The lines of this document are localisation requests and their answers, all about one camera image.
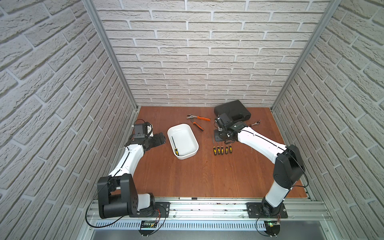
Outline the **white plastic storage box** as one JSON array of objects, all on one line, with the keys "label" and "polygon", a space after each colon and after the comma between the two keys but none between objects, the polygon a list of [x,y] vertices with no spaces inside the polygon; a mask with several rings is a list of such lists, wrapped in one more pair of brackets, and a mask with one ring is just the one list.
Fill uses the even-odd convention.
[{"label": "white plastic storage box", "polygon": [[174,155],[179,160],[185,160],[187,158],[193,157],[198,152],[199,144],[191,127],[188,124],[180,124],[173,126],[168,129],[167,134],[173,151],[174,145],[172,137],[174,137],[176,146],[180,154],[179,156],[176,156],[174,151]]}]

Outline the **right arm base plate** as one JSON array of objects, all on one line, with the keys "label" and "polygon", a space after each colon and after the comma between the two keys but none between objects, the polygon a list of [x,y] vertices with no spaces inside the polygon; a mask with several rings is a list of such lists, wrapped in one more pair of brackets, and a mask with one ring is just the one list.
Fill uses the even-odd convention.
[{"label": "right arm base plate", "polygon": [[288,213],[284,203],[273,208],[267,202],[246,203],[247,213],[250,219],[267,218],[267,219],[287,219]]}]

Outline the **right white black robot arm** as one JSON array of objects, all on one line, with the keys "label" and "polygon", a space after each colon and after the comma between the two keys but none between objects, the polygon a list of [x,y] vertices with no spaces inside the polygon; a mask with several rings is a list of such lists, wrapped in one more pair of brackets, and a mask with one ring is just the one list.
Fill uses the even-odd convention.
[{"label": "right white black robot arm", "polygon": [[277,216],[285,197],[305,175],[305,166],[298,147],[279,144],[259,134],[243,121],[235,122],[227,114],[219,115],[215,123],[218,127],[214,131],[217,141],[237,141],[245,144],[274,164],[274,182],[262,199],[260,213],[269,218]]}]

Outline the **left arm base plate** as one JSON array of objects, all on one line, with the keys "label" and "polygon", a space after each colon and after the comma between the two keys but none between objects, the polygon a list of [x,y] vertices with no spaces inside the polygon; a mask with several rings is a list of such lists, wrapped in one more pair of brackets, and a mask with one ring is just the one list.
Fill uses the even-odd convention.
[{"label": "left arm base plate", "polygon": [[130,218],[168,218],[170,212],[170,202],[155,202],[154,206],[139,210]]}]

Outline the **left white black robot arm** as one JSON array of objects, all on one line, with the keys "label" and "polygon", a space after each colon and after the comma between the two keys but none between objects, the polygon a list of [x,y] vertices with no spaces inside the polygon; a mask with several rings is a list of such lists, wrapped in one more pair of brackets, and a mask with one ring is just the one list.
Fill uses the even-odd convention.
[{"label": "left white black robot arm", "polygon": [[149,122],[134,125],[125,145],[125,152],[117,166],[106,177],[99,178],[97,197],[99,215],[102,219],[129,216],[153,217],[158,213],[152,193],[138,194],[134,172],[145,152],[163,145],[164,134],[154,134]]}]

